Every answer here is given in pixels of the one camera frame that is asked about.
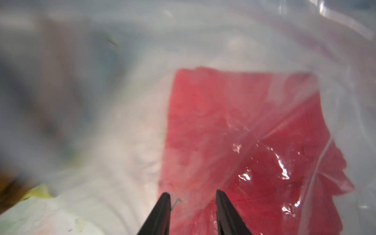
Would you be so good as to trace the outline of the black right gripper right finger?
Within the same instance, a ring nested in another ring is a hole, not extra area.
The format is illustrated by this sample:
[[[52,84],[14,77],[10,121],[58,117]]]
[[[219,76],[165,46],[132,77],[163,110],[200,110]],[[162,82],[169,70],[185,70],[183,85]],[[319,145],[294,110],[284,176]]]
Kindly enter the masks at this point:
[[[252,235],[225,192],[216,191],[215,204],[219,235]]]

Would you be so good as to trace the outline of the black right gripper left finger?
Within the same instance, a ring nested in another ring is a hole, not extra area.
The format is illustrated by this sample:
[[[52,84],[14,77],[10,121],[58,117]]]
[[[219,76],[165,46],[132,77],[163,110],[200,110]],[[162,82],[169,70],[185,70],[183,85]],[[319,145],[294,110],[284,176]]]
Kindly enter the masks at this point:
[[[169,235],[171,216],[170,194],[162,193],[137,235]]]

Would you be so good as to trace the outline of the red garment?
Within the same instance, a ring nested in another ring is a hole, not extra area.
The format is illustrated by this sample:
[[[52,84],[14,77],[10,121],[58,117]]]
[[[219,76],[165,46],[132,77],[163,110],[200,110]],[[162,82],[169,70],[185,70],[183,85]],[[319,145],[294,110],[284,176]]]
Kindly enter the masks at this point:
[[[255,235],[338,235],[346,166],[314,74],[177,71],[159,181],[181,200],[172,235],[217,234],[217,190]]]

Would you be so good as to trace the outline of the clear plastic vacuum bag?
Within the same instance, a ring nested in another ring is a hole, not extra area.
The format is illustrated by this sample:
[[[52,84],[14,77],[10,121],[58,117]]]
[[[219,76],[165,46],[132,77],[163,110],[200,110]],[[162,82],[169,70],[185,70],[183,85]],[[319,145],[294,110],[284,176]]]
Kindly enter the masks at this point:
[[[55,196],[17,202],[1,234],[137,235],[175,75],[196,68],[314,74],[354,186],[339,235],[375,234],[375,1],[1,1],[1,173]]]

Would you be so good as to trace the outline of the neon yellow garment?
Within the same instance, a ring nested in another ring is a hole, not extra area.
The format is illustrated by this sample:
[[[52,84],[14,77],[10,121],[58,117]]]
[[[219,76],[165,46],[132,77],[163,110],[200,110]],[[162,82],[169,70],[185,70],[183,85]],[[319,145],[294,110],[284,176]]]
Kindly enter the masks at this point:
[[[49,187],[45,184],[38,185],[27,191],[21,198],[21,201],[27,200],[31,197],[37,197],[42,199],[55,198],[55,196],[51,193]]]

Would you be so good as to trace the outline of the brown garment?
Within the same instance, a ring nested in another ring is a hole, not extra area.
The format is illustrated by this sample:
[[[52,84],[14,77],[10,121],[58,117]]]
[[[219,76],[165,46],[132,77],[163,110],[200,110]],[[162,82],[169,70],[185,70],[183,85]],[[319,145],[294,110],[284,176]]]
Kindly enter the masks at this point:
[[[8,176],[1,173],[1,214],[19,202],[28,189],[24,174]]]

